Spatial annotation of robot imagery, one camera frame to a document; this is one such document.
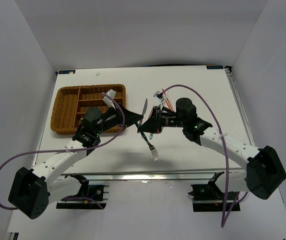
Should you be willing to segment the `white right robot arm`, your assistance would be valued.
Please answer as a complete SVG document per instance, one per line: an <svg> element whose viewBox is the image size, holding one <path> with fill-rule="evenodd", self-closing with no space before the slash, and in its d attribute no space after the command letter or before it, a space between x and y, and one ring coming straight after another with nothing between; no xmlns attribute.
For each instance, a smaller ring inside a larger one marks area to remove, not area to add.
<svg viewBox="0 0 286 240"><path fill-rule="evenodd" d="M182 128L189 141L228 156L243 169L241 172L218 172L208 181L208 192L214 199L221 199L227 190L251 192L262 200L268 199L286 179L274 148L268 145L258 148L223 136L212 124L198 117L196 106L188 98L176 101L176 111L154 107L149 119L138 130L159 134L164 127Z"/></svg>

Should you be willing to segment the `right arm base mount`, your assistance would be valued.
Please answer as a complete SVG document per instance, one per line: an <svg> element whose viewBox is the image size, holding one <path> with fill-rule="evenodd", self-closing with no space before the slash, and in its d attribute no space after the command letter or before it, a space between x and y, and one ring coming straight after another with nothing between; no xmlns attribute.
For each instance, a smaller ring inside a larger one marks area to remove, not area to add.
<svg viewBox="0 0 286 240"><path fill-rule="evenodd" d="M216 185L216 181L223 172L216 173L206 184L193 184L188 195L192 199L195 213L223 211L224 192Z"/></svg>

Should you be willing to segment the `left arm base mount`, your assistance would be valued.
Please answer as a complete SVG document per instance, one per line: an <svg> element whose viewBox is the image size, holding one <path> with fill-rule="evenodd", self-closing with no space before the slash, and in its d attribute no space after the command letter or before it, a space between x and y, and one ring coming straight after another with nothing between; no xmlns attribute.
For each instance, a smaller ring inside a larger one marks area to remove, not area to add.
<svg viewBox="0 0 286 240"><path fill-rule="evenodd" d="M60 178L62 180L75 180L78 190L75 194L68 194L65 198L74 200L57 201L56 209L60 210L103 210L109 199L110 186L102 183L92 183L81 174L71 174Z"/></svg>

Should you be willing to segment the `dark handle knife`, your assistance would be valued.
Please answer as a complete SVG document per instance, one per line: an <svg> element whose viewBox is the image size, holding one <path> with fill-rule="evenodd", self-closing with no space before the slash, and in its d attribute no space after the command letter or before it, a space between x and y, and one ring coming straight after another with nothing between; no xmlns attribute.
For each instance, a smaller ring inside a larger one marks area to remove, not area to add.
<svg viewBox="0 0 286 240"><path fill-rule="evenodd" d="M144 103L143 110L142 110L142 116L146 114L147 106L148 106L148 98L145 99L145 103ZM142 121L143 121L143 118L140 119L140 121L138 122L138 126L142 124Z"/></svg>

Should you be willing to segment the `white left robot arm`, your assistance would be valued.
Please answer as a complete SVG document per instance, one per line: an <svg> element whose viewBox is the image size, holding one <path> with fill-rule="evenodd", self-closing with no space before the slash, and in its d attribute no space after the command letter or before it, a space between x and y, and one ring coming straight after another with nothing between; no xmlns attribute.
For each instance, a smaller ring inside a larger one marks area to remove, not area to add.
<svg viewBox="0 0 286 240"><path fill-rule="evenodd" d="M82 200L88 195L88 180L71 174L58 177L79 160L87 157L99 144L100 134L115 126L129 127L143 118L123 106L110 107L102 113L98 107L87 110L76 134L64 150L31 169L22 167L14 177L9 202L30 219L38 218L49 204L73 195Z"/></svg>

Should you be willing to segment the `dark handle fork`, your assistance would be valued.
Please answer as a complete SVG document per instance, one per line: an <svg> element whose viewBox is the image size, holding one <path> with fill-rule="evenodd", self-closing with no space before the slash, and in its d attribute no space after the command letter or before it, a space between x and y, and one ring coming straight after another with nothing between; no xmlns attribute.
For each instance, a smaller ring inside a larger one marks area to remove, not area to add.
<svg viewBox="0 0 286 240"><path fill-rule="evenodd" d="M142 138L145 140L145 142L147 143L147 145L148 145L148 147L149 147L149 150L150 150L151 154L152 154L153 157L154 157L154 160L155 160L155 161L159 160L159 155L158 155L157 148L149 142L148 138L146 137L146 135L145 135L143 132L141 132L140 134L141 134L141 137L142 137Z"/></svg>

